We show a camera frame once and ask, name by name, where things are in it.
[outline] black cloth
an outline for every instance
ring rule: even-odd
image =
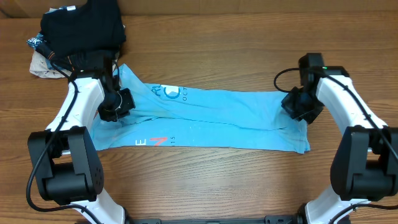
[[[40,33],[58,57],[98,49],[116,53],[126,41],[116,0],[87,0],[75,10],[49,12],[40,25]]]

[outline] crumpled fabric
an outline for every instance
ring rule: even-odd
[[[43,55],[35,50],[33,51],[29,71],[40,78],[64,78],[61,73],[51,66],[50,62]],[[61,68],[61,71],[65,72],[68,76],[71,74],[71,72],[63,68]]]
[[[118,122],[93,121],[97,150],[120,146],[191,146],[268,149],[304,153],[310,150],[307,123],[281,107],[286,93],[201,90],[144,84],[126,65],[122,88],[136,104]]]

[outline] black cable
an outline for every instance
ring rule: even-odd
[[[394,205],[394,206],[385,206],[385,205],[373,205],[373,204],[353,204],[349,207],[347,207],[346,209],[342,210],[341,212],[337,213],[337,215],[335,215],[329,222],[329,224],[334,224],[334,222],[339,219],[339,217],[341,217],[342,215],[346,214],[347,212],[351,211],[351,210],[356,210],[356,208],[359,207],[368,207],[368,208],[376,208],[376,209],[382,209],[382,210],[395,210],[398,209],[398,205]]]
[[[27,203],[29,204],[29,206],[31,208],[33,208],[34,210],[38,211],[38,212],[54,212],[54,211],[61,211],[61,210],[65,210],[65,209],[69,209],[69,208],[76,208],[76,209],[80,209],[81,212],[86,212],[91,219],[96,223],[96,224],[102,224],[95,216],[94,214],[92,214],[91,211],[89,211],[86,207],[81,206],[81,205],[77,205],[77,204],[71,204],[71,205],[64,205],[64,206],[59,206],[59,207],[54,207],[54,208],[40,208],[38,206],[36,206],[33,201],[32,198],[30,196],[30,189],[32,188],[32,183],[33,183],[33,178],[36,175],[37,169],[39,168],[40,163],[42,162],[44,155],[47,153],[48,148],[50,147],[50,145],[52,144],[52,142],[54,141],[55,137],[57,136],[59,130],[61,129],[61,127],[63,126],[63,124],[65,123],[65,121],[67,120],[67,117],[70,113],[70,111],[73,108],[73,105],[76,102],[77,99],[77,95],[78,95],[78,87],[76,85],[76,83],[73,80],[70,80],[68,75],[65,74],[63,71],[61,71],[60,69],[58,69],[53,61],[50,62],[51,66],[53,66],[54,69],[56,69],[56,71],[58,71],[59,73],[61,73],[64,77],[66,77],[68,79],[68,81],[72,82],[73,86],[75,87],[75,93],[73,95],[72,101],[69,104],[69,107],[67,108],[65,114],[63,115],[63,117],[61,118],[61,122],[60,124],[57,126],[57,128],[55,129],[55,131],[52,133],[49,141],[47,142],[47,144],[45,145],[39,159],[37,160],[36,165],[34,166],[34,168],[32,169],[32,172],[30,173],[29,176],[29,180],[26,186],[26,200]]]
[[[117,78],[116,78],[116,83],[117,83],[117,84],[119,84],[119,81],[120,81],[119,66],[118,66],[118,63],[117,63],[117,61],[115,61],[115,60],[112,60],[112,62],[114,63],[114,65],[115,65],[115,66],[116,66],[116,68],[118,69],[118,75],[117,75]]]
[[[288,71],[294,71],[294,70],[300,70],[299,68],[288,68],[285,69],[283,71],[281,71],[280,73],[278,73],[275,76],[274,79],[274,85],[275,87],[279,90],[279,91],[283,91],[285,93],[288,93],[289,91],[286,90],[281,90],[277,85],[276,85],[276,80],[277,78]],[[337,79],[323,73],[320,71],[316,71],[316,70],[309,70],[308,72],[312,72],[316,75],[319,75],[322,78],[327,78],[330,79],[331,81],[335,82],[336,84],[338,84],[339,86],[341,86],[345,91],[347,91],[349,93],[349,95],[352,97],[352,99],[355,101],[355,103],[358,105],[358,107],[360,108],[361,112],[363,113],[363,115],[365,116],[366,120],[369,121],[369,123],[371,124],[371,126],[378,132],[378,134],[380,135],[380,137],[383,140],[383,143],[387,146],[387,148],[391,151],[392,155],[394,156],[394,158],[396,159],[396,161],[398,162],[398,155],[395,152],[395,150],[392,148],[389,140],[387,139],[387,137],[384,135],[384,133],[381,131],[381,129],[379,129],[379,127],[375,124],[375,122],[372,120],[371,116],[366,112],[366,109],[363,107],[363,105],[361,104],[360,100],[355,96],[355,94],[348,88],[348,86],[342,84],[340,81],[338,81]],[[355,210],[358,207],[369,207],[369,208],[377,208],[377,209],[383,209],[383,210],[396,210],[398,209],[398,205],[394,205],[394,206],[385,206],[385,205],[373,205],[373,204],[353,204],[349,207],[347,207],[346,209],[342,210],[341,212],[339,212],[337,215],[335,215],[329,222],[329,224],[333,224],[337,219],[339,219],[339,217],[341,217],[342,215],[344,215],[345,213],[349,212],[350,210]]]
[[[283,73],[286,73],[286,72],[289,72],[289,71],[299,71],[299,70],[300,70],[299,68],[288,68],[288,69],[285,69],[285,70],[279,72],[279,73],[275,76],[275,78],[274,78],[274,86],[275,86],[275,88],[276,88],[277,90],[281,91],[281,92],[290,93],[290,91],[283,90],[283,89],[279,88],[279,86],[276,85],[276,80],[277,80],[278,77],[280,77]]]
[[[54,69],[56,69],[56,71],[58,71],[59,68],[63,68],[63,69],[65,69],[65,70],[68,70],[69,72],[73,72],[74,66],[73,66],[71,63],[67,63],[67,62],[64,62],[64,61],[61,61],[61,60],[55,60],[55,59],[51,60],[51,62],[50,62],[51,66],[52,66]]]

